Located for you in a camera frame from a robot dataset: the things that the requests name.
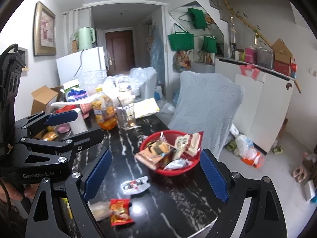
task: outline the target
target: gray tile floor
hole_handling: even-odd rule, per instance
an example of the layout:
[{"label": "gray tile floor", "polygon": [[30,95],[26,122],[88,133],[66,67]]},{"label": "gray tile floor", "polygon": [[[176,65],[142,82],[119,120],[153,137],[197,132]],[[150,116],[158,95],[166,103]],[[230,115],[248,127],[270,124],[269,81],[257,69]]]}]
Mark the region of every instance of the gray tile floor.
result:
[{"label": "gray tile floor", "polygon": [[[283,154],[267,154],[266,161],[259,169],[243,163],[238,156],[223,149],[219,161],[225,163],[230,171],[237,171],[246,178],[261,179],[269,176],[278,193],[284,211],[288,238],[296,238],[309,221],[317,204],[306,202],[303,186],[307,182],[298,184],[291,176],[291,172],[301,164],[302,153],[308,151],[304,145],[285,133],[281,140]],[[243,228],[250,199],[245,199],[240,218],[231,238],[238,238]],[[205,238],[209,230],[197,235]]]}]

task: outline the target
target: table top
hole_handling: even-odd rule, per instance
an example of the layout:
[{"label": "table top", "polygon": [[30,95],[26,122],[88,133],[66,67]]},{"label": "table top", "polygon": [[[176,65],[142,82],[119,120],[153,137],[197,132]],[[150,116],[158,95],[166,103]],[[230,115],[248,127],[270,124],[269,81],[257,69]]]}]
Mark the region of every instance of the table top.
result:
[{"label": "table top", "polygon": [[[99,222],[106,237],[186,238],[213,225],[223,203],[217,199],[200,164],[174,177],[162,176],[134,159],[143,140],[152,133],[168,130],[155,115],[137,119],[139,128],[105,131],[103,141],[77,154],[73,172],[82,171],[105,148],[112,151],[112,165],[90,204],[110,199],[130,198],[133,224],[110,225],[110,218]],[[123,195],[120,184],[148,176],[151,187],[137,195]]]}]

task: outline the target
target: human hand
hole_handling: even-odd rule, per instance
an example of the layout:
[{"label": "human hand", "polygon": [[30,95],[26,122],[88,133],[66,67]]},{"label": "human hand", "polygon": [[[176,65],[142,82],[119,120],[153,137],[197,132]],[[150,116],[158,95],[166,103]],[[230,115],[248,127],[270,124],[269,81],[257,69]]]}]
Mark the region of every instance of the human hand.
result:
[{"label": "human hand", "polygon": [[[9,197],[11,199],[16,200],[16,201],[22,200],[22,198],[23,198],[22,194],[20,192],[18,192],[17,189],[11,183],[7,182],[4,178],[1,178],[1,181],[3,182],[4,186],[6,187],[8,194],[9,194]],[[39,184],[28,185],[24,191],[25,197],[34,198],[38,186],[39,186]],[[0,186],[0,199],[2,201],[7,202],[4,190],[2,189],[1,186]]]}]

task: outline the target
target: robotic arm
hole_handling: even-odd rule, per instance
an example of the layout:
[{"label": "robotic arm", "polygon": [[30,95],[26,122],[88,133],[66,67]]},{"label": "robotic arm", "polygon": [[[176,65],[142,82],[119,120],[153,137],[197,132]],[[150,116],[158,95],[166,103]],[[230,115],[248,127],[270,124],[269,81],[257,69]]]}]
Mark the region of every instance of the robotic arm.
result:
[{"label": "robotic arm", "polygon": [[[0,176],[22,194],[23,184],[40,183],[33,203],[24,197],[18,207],[28,219],[26,238],[42,238],[44,232],[48,238],[70,238],[59,198],[68,198],[83,238],[105,237],[87,203],[96,196],[110,168],[111,151],[101,152],[82,173],[72,173],[76,153],[100,143],[104,133],[92,129],[61,142],[32,139],[48,125],[74,121],[77,114],[42,112],[15,122],[14,101],[23,67],[18,45],[0,56]],[[269,177],[253,180],[231,173],[208,149],[201,152],[200,164],[216,197],[225,204],[208,238],[231,237],[247,197],[252,199],[240,238],[287,237],[283,210]]]}]

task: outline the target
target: yellow bottle cap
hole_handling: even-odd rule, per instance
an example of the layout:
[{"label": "yellow bottle cap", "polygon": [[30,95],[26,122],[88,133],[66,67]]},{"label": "yellow bottle cap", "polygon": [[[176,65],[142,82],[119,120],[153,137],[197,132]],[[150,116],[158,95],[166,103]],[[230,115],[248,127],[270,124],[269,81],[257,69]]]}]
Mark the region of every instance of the yellow bottle cap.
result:
[{"label": "yellow bottle cap", "polygon": [[97,92],[102,91],[102,87],[96,87],[96,91],[97,91]]}]

